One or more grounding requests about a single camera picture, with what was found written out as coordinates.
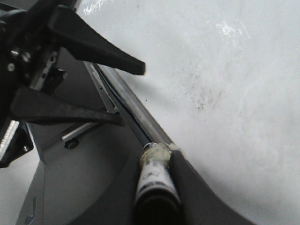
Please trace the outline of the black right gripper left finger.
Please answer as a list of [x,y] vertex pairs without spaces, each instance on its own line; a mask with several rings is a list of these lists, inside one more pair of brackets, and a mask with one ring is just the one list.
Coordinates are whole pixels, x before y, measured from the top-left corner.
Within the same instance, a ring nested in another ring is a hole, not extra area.
[[10,104],[10,114],[14,120],[39,125],[72,122],[124,125],[123,119],[116,114],[74,105],[30,88],[17,90]]

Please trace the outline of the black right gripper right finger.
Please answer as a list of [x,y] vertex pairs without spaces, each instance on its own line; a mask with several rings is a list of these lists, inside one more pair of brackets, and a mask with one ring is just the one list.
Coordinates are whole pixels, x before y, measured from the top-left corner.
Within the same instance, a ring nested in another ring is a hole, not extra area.
[[122,51],[92,29],[75,11],[58,5],[48,28],[60,46],[81,61],[120,69],[133,75],[145,74],[145,63]]

